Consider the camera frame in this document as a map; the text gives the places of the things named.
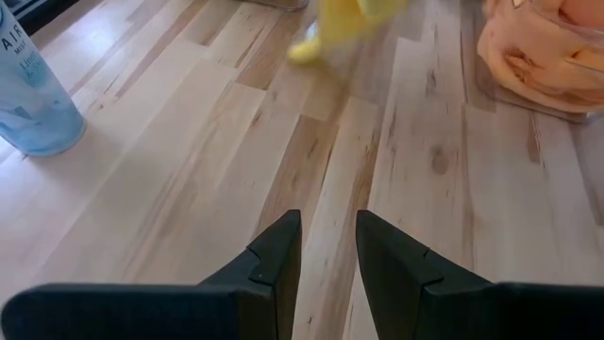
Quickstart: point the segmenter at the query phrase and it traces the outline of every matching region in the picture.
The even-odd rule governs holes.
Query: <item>wooden floor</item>
[[[493,281],[604,284],[604,120],[495,103],[470,0],[295,67],[313,6],[81,0],[37,33],[88,120],[47,159],[0,144],[0,300],[45,281],[186,282],[302,210],[294,339],[376,339],[354,216]]]

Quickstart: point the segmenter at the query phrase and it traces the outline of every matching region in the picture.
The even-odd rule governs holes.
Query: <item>yellow object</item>
[[[291,61],[311,62],[321,51],[358,37],[396,15],[407,0],[319,0],[317,33],[288,51]]]

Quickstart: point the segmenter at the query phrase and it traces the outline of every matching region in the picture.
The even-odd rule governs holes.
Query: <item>plastic bottle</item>
[[[84,129],[71,97],[0,0],[0,136],[26,155],[50,156]]]

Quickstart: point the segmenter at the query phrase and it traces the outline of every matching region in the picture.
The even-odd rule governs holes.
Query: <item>yellow bag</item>
[[[323,49],[346,43],[384,23],[407,5],[407,0],[319,0],[317,33],[288,51],[291,61],[305,63]]]

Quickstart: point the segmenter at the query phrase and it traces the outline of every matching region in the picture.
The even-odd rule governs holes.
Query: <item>hardwood plank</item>
[[[112,95],[103,95],[94,90],[80,89],[72,95],[72,100],[81,114],[89,116],[89,113],[100,111],[107,105],[115,103],[117,98]]]
[[[599,236],[600,249],[604,251],[604,229],[600,228],[597,230],[597,234]]]
[[[428,1],[409,0],[407,9],[399,30],[399,37],[411,40],[412,42],[421,42],[424,33],[424,22],[426,21]]]
[[[317,62],[312,70],[312,86],[302,114],[324,122],[338,123],[350,96],[351,70],[357,56],[354,51],[338,63]]]
[[[275,26],[278,19],[281,17],[281,15],[283,15],[283,12],[279,11],[274,14],[275,15],[272,15],[268,18],[266,25],[264,26],[262,31],[258,34],[258,37],[252,42],[251,45],[249,45],[247,50],[244,51],[244,53],[241,55],[241,57],[237,63],[238,73],[240,73],[247,66],[247,64],[254,58],[254,56],[259,51],[260,47],[262,46],[262,44],[264,43],[266,38],[271,33],[272,28]]]
[[[191,70],[63,237],[41,270],[42,281],[122,277],[155,198],[186,159],[232,77],[231,68],[205,60]]]
[[[484,28],[485,20],[479,2],[461,2],[461,63],[466,102],[484,111],[495,111],[495,101],[483,91],[487,90],[491,94],[493,87],[487,85],[489,81],[486,79],[478,81],[478,77],[491,78],[487,65],[477,54],[478,38]],[[481,89],[479,83],[488,89]]]
[[[68,9],[63,11],[55,20],[48,23],[43,29],[38,30],[32,35],[31,41],[34,42],[39,50],[43,50],[46,45],[54,41],[69,27],[77,22],[85,20],[88,13],[96,9],[104,0],[77,1]]]
[[[243,3],[210,45],[209,58],[221,65],[239,67],[264,29],[270,31],[281,12]]]
[[[81,141],[47,159],[12,153],[0,164],[0,299],[33,283],[116,163],[201,59],[201,46],[172,43],[113,107],[89,117]]]
[[[78,21],[44,47],[42,55],[65,89],[74,88],[99,60],[115,51],[113,46],[122,45],[136,31],[126,16],[141,2],[104,3],[89,12],[88,20]]]
[[[535,116],[540,150],[549,188],[549,201],[565,282],[604,283],[603,252],[598,227],[583,186],[577,151],[564,121]]]
[[[300,209],[306,241],[337,132],[337,125],[300,116],[252,237],[289,209]]]
[[[355,269],[352,293],[350,294],[350,303],[348,304],[348,313],[346,314],[346,326],[342,339],[379,340],[358,264]]]
[[[184,222],[171,245],[177,250],[154,251],[138,281],[201,281],[247,245],[299,117],[286,100],[290,90],[265,96],[211,201]]]
[[[277,20],[258,51],[245,65],[237,81],[247,86],[267,90],[285,53],[300,30],[302,12],[285,12]]]
[[[183,38],[210,46],[240,5],[241,2],[234,0],[209,0],[183,31]]]
[[[589,125],[572,126],[584,186],[597,224],[604,229],[604,161],[599,150],[604,145],[604,119]]]
[[[168,2],[165,0],[146,0],[141,3],[130,15],[126,17],[126,21],[134,25],[145,23],[151,20],[161,8]]]
[[[369,196],[377,116],[377,106],[354,97],[344,110],[302,255],[293,339],[343,334],[356,264],[354,221]]]
[[[406,81],[414,82],[416,80],[419,84],[421,84],[422,81],[425,82],[422,73],[413,71],[413,69],[410,68],[415,62],[419,62],[426,57],[424,49],[413,42],[407,42],[400,39],[396,42],[393,74],[391,76],[391,84],[387,95],[385,117],[383,118],[381,127],[375,173],[368,203],[368,209],[375,213],[385,213],[386,211],[386,209],[384,209],[385,207],[380,208],[379,205],[376,204],[376,201],[378,200],[378,195],[383,195],[382,183],[387,180],[388,171],[392,171],[389,170],[390,168],[388,167],[392,161],[389,160],[389,156],[392,154],[388,150],[392,149],[391,146],[385,144],[386,141],[388,141],[385,136],[386,133],[392,132],[391,124],[395,124],[394,110],[397,105],[397,97],[400,91],[402,91],[401,86]],[[376,333],[376,327],[373,323],[369,302],[365,295],[365,289],[362,284],[361,272],[358,265],[355,269],[353,281],[343,339],[378,340],[378,334]]]
[[[164,254],[170,259],[181,255],[180,234],[187,227],[199,227],[192,225],[192,218],[206,208],[216,194],[264,95],[264,91],[236,83],[225,90],[209,122],[201,129],[192,153],[158,196],[153,213],[145,223],[150,226],[149,231],[134,257],[128,260],[127,281],[152,281],[148,272],[164,270],[160,266]],[[171,279],[169,276],[158,278]]]
[[[281,110],[301,114],[311,92],[312,80],[313,74],[306,68],[283,62],[271,82],[267,96]]]
[[[370,37],[361,39],[360,52],[351,71],[349,91],[352,95],[379,106],[386,104],[401,19],[395,17]]]
[[[464,226],[464,95],[460,59],[453,58],[460,47],[459,39],[449,38],[455,27],[459,32],[459,20],[439,2],[429,2],[428,8],[431,34],[422,42],[399,39],[406,65],[398,73],[404,78],[382,126],[372,208],[451,261],[472,268],[471,233]]]
[[[152,0],[151,3],[156,3],[158,0]],[[191,0],[179,0],[168,3],[165,7],[159,8],[155,5],[154,9],[158,12],[154,14],[152,19],[146,22],[141,22],[136,33],[132,36],[128,36],[123,39],[119,49],[107,53],[101,60],[99,60],[94,67],[89,71],[87,75],[78,81],[72,90],[93,92],[97,94],[97,98],[87,107],[80,107],[84,113],[96,112],[107,104],[111,104],[117,100],[120,90],[125,86],[130,77],[135,72],[139,72],[141,64],[144,62],[148,65],[152,60],[147,59],[150,53],[153,53],[155,57],[161,53],[162,50],[154,48],[157,43],[164,36],[165,32],[173,26],[173,23],[177,22],[181,16],[186,15],[186,12],[191,7],[196,8],[199,2]]]
[[[182,12],[180,12],[170,27],[163,32],[153,47],[151,47],[144,55],[143,59],[136,63],[136,68],[129,73],[126,80],[118,83],[121,87],[115,93],[116,97],[123,96],[130,89],[153,61],[159,57],[161,52],[163,52],[163,50],[180,35],[182,30],[190,24],[195,13],[202,9],[205,4],[205,1],[192,1]]]
[[[548,183],[544,172],[539,135],[533,113],[497,104],[495,115],[495,164],[484,167],[469,165],[469,178],[490,178],[494,183],[485,190],[471,185],[474,216],[480,225],[474,227],[476,270],[494,281],[563,280],[560,253],[549,203]],[[468,134],[483,125],[471,127]],[[478,204],[489,205],[484,211]]]

